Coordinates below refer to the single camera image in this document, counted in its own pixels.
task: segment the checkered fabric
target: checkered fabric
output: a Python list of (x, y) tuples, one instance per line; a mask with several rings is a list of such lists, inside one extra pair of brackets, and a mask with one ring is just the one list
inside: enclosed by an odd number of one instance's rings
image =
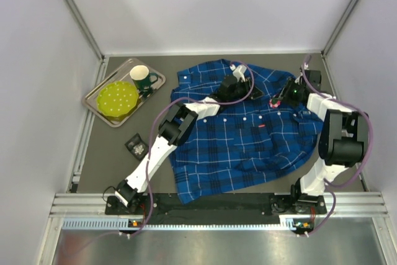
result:
[[(170, 155), (178, 195), (184, 204), (202, 195), (280, 178), (298, 169), (313, 153), (322, 121), (304, 106), (269, 106), (269, 99), (293, 75), (249, 67), (255, 86), (264, 96), (198, 120), (186, 143)], [(171, 99), (203, 99), (216, 91), (227, 74), (232, 74), (228, 60), (209, 61), (178, 72), (179, 87), (172, 91)]]

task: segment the silver baking tray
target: silver baking tray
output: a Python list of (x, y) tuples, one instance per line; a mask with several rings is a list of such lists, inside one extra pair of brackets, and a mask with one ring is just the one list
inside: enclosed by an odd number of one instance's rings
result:
[[(136, 65), (146, 65), (149, 68), (149, 71), (151, 73), (156, 73), (158, 75), (158, 80), (157, 82), (152, 84), (152, 90), (148, 95), (143, 95), (142, 93), (139, 93), (139, 98), (138, 102), (135, 106), (135, 108), (122, 120), (117, 120), (117, 119), (112, 119), (109, 117), (106, 117), (103, 115), (98, 109), (97, 109), (97, 97), (106, 85), (112, 82), (116, 81), (125, 81), (129, 82), (131, 84), (134, 84), (130, 77), (130, 71), (131, 69), (136, 66)], [(146, 101), (150, 99), (150, 97), (156, 93), (156, 91), (164, 85), (166, 82), (166, 77), (159, 73), (158, 71), (154, 70), (150, 66), (148, 66), (146, 63), (143, 63), (139, 59), (136, 58), (130, 58), (127, 61), (125, 61), (122, 65), (120, 65), (113, 73), (111, 73), (108, 77), (106, 77), (101, 83), (99, 83), (89, 94), (87, 94), (83, 98), (83, 104), (92, 111), (96, 116), (98, 116), (100, 119), (102, 119), (104, 122), (109, 124), (111, 127), (119, 127), (121, 126), (124, 122), (126, 122)]]

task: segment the green bowl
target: green bowl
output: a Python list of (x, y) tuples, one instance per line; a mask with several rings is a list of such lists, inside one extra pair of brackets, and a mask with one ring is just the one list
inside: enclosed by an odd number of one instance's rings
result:
[(139, 94), (129, 82), (117, 81), (106, 85), (97, 97), (97, 108), (104, 116), (123, 119), (136, 106)]

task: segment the cup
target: cup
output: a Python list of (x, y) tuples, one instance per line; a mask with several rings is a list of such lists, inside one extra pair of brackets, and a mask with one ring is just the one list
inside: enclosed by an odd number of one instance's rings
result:
[(136, 88), (145, 92), (151, 89), (151, 85), (158, 81), (156, 73), (150, 73), (145, 65), (136, 65), (130, 71), (130, 77), (134, 81)]

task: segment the black cable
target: black cable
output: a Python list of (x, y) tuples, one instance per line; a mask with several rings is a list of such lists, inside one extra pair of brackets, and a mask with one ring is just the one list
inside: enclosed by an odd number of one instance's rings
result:
[(108, 186), (106, 187), (106, 189), (104, 190), (104, 192), (102, 193), (102, 200), (105, 201), (105, 203), (107, 203), (107, 201), (105, 200), (105, 193), (107, 192), (108, 189), (113, 189), (113, 191), (116, 191), (116, 188), (114, 186)]

